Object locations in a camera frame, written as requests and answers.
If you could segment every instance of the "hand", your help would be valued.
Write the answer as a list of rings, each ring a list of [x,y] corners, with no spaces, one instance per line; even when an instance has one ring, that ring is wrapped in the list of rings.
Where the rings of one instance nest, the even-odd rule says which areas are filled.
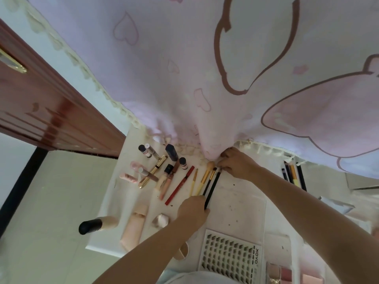
[[[198,230],[208,218],[210,209],[204,210],[205,196],[191,196],[180,205],[177,219],[193,225],[194,231]]]
[[[249,156],[240,152],[235,147],[227,148],[221,157],[225,157],[219,161],[217,166],[229,172],[236,178],[249,180],[249,176],[255,172],[260,166]]]

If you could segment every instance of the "black cap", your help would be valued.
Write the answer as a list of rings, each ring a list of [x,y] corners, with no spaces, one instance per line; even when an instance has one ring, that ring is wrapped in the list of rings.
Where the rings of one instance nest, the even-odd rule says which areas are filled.
[[[186,158],[185,157],[181,157],[181,158],[179,158],[179,163],[181,164],[181,165],[185,165],[186,164]]]
[[[172,161],[178,160],[178,154],[176,153],[176,150],[172,144],[169,143],[166,145],[166,152]]]
[[[171,173],[171,171],[173,170],[173,168],[174,168],[173,165],[168,164],[168,165],[166,166],[166,168],[164,169],[164,172],[167,173],[167,174],[169,174],[169,173]]]
[[[138,150],[139,150],[140,152],[144,152],[144,151],[146,150],[146,148],[145,148],[144,145],[140,145],[140,146],[138,147]]]
[[[84,235],[101,229],[103,222],[100,218],[84,221],[79,225],[79,233]]]

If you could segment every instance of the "forearm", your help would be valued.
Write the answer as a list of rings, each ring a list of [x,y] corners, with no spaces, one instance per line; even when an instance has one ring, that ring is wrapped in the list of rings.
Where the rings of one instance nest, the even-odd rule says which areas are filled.
[[[155,283],[195,229],[176,219],[113,264],[93,284]]]
[[[363,281],[379,269],[378,242],[346,217],[265,168],[253,182],[325,260],[343,283]]]

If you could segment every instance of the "floor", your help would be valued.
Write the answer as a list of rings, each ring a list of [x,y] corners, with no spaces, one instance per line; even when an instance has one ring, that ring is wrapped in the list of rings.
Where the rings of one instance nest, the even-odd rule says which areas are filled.
[[[0,240],[1,284],[90,284],[116,257],[85,249],[116,160],[49,152]]]

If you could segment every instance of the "person's left hand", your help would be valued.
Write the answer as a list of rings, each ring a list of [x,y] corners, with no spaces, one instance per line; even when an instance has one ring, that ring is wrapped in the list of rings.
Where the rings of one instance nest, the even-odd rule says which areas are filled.
[[[208,218],[210,209],[204,210],[205,196],[191,196],[180,205],[178,209],[177,219],[186,221],[188,225],[193,225],[193,228],[198,230]]]

